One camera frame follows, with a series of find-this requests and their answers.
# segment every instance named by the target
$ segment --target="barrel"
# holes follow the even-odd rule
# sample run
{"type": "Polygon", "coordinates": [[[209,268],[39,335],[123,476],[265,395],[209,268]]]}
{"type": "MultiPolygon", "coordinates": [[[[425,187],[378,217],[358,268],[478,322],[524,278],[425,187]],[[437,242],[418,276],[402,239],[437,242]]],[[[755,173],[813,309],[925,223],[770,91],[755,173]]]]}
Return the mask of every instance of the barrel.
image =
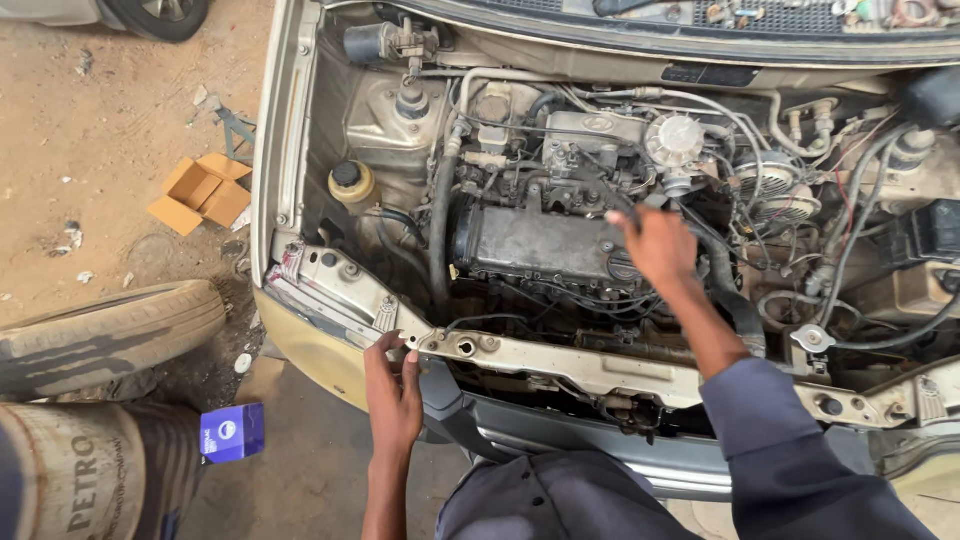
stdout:
{"type": "Polygon", "coordinates": [[[164,405],[0,404],[0,538],[172,538],[199,416],[164,405]]]}

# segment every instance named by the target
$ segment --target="sandy ground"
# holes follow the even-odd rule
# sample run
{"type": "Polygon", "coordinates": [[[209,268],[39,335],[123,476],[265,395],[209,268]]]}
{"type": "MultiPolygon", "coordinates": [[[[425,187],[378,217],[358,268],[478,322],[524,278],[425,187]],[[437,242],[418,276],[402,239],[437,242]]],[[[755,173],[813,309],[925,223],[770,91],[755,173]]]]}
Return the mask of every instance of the sandy ground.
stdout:
{"type": "Polygon", "coordinates": [[[146,207],[182,158],[225,149],[215,115],[193,104],[198,86],[256,116],[272,16],[269,0],[221,0],[176,45],[0,22],[0,326],[121,291],[128,272],[132,287],[223,273],[229,231],[182,237],[146,207]],[[68,220],[83,246],[51,257],[68,220]],[[96,277],[78,282],[84,271],[96,277]]]}

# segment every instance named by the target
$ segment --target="engine bay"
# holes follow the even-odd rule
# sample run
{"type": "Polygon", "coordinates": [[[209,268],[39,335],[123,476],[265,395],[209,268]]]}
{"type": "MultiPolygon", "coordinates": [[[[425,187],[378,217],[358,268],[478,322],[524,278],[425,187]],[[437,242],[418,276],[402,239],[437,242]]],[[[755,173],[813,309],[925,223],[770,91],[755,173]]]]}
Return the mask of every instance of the engine bay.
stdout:
{"type": "MultiPolygon", "coordinates": [[[[311,134],[323,172],[297,220],[277,223],[342,250],[444,329],[421,351],[475,331],[545,355],[695,367],[604,219],[647,205],[683,216],[711,300],[797,381],[865,392],[960,353],[960,149],[934,127],[949,111],[910,90],[929,77],[891,75],[880,93],[611,85],[514,69],[408,12],[337,20],[317,72],[350,84],[318,77],[312,111],[343,131],[311,134]]],[[[274,259],[282,274],[286,256],[274,259]]],[[[470,392],[628,434],[712,435],[700,405],[484,367],[470,361],[484,338],[464,339],[447,363],[470,392]]],[[[834,401],[816,398],[826,418],[834,401]]]]}

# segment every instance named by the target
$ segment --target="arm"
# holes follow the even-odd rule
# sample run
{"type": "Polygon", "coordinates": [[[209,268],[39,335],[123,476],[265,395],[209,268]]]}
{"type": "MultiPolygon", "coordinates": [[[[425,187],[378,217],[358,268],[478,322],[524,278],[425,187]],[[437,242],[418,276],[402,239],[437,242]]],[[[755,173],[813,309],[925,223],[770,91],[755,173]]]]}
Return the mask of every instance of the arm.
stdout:
{"type": "Polygon", "coordinates": [[[396,383],[387,351],[403,346],[400,331],[383,334],[364,352],[367,405],[373,431],[373,459],[367,470],[367,511],[363,540],[407,537],[407,473],[414,442],[423,427],[423,398],[417,352],[403,361],[403,389],[396,383]]]}
{"type": "Polygon", "coordinates": [[[637,206],[643,230],[619,212],[636,268],[687,329],[710,423],[733,481],[741,540],[929,538],[890,485],[844,467],[804,409],[793,380],[749,356],[693,277],[696,239],[679,215],[637,206]]]}
{"type": "Polygon", "coordinates": [[[627,251],[643,278],[657,289],[688,332],[686,340],[697,358],[704,379],[750,356],[743,341],[731,330],[704,294],[695,277],[697,239],[680,215],[637,205],[643,231],[621,212],[607,219],[623,232],[627,251]]]}

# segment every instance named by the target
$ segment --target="dirt ground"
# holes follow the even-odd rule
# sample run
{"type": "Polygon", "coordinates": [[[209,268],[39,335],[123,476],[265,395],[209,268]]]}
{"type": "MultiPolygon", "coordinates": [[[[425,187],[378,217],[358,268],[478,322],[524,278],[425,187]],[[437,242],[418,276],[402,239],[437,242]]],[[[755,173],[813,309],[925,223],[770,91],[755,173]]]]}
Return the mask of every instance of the dirt ground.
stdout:
{"type": "Polygon", "coordinates": [[[146,208],[182,158],[225,151],[216,115],[194,106],[200,85],[256,117],[273,9],[269,0],[211,2],[204,26],[180,44],[99,25],[0,21],[0,327],[121,292],[128,273],[130,288],[211,280],[228,327],[158,368],[158,390],[200,409],[229,403],[239,384],[232,362],[259,346],[260,331],[249,330],[249,281],[234,275],[245,255],[222,246],[246,242],[249,227],[204,223],[180,236],[146,208]],[[85,75],[83,51],[92,56],[85,75]],[[67,221],[80,224],[83,244],[57,256],[70,244],[67,221]],[[95,277],[78,282],[81,272],[95,277]]]}

